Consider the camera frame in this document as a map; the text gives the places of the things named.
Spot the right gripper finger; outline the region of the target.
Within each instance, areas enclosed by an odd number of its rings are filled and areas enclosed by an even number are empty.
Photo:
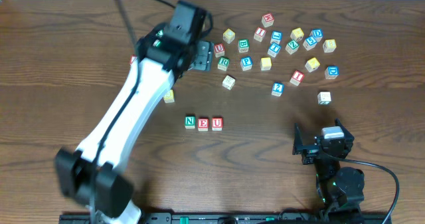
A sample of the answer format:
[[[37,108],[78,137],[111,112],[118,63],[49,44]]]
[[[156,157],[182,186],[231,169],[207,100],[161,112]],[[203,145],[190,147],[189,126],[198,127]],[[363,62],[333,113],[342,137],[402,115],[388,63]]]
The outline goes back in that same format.
[[[346,127],[344,127],[344,125],[342,125],[341,121],[338,118],[335,119],[335,125],[342,129],[344,133],[346,145],[352,146],[355,140],[355,137],[348,131],[348,129],[346,129]]]
[[[294,124],[294,144],[292,149],[293,155],[300,155],[303,152],[303,142],[301,132],[297,123]]]

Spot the green R block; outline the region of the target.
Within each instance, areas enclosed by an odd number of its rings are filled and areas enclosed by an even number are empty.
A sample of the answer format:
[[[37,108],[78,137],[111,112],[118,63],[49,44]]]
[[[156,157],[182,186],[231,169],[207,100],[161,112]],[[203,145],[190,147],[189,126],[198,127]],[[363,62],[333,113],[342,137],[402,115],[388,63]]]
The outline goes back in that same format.
[[[221,56],[218,60],[217,67],[219,70],[227,71],[229,64],[230,64],[230,59],[226,58],[225,56]]]

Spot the green N block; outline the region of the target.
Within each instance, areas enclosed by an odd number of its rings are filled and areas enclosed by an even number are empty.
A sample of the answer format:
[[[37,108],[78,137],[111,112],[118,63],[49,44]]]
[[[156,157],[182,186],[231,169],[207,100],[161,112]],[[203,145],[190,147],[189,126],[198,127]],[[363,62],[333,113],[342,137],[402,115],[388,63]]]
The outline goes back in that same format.
[[[185,128],[186,129],[195,129],[196,127],[196,117],[195,116],[185,116]]]

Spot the red E block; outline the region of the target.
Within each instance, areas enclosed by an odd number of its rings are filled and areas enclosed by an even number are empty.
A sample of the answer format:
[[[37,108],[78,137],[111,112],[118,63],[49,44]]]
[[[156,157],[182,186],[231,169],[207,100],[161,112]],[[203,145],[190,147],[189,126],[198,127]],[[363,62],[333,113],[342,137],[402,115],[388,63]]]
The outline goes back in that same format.
[[[209,119],[208,118],[199,118],[197,120],[197,129],[200,132],[209,130]]]

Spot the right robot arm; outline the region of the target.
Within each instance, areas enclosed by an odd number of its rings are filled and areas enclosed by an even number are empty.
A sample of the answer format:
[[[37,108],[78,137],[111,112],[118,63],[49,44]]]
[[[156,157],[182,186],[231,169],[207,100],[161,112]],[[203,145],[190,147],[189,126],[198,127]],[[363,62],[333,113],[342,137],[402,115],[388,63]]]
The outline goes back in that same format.
[[[292,154],[300,155],[303,165],[316,170],[316,189],[325,207],[318,211],[322,221],[352,219],[361,214],[359,204],[364,200],[364,173],[355,168],[342,168],[353,147],[354,136],[339,119],[335,125],[321,130],[311,145],[304,145],[297,124],[294,125]]]

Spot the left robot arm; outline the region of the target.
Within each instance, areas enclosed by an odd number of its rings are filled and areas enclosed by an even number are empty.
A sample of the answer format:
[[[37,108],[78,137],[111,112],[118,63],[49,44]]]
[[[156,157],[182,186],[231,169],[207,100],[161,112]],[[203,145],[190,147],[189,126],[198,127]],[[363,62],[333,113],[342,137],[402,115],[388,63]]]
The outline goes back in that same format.
[[[123,177],[133,146],[159,101],[199,62],[200,43],[213,21],[205,9],[179,1],[169,23],[134,42],[122,89],[104,117],[73,152],[62,148],[54,163],[60,190],[89,209],[77,223],[138,223],[141,209]]]

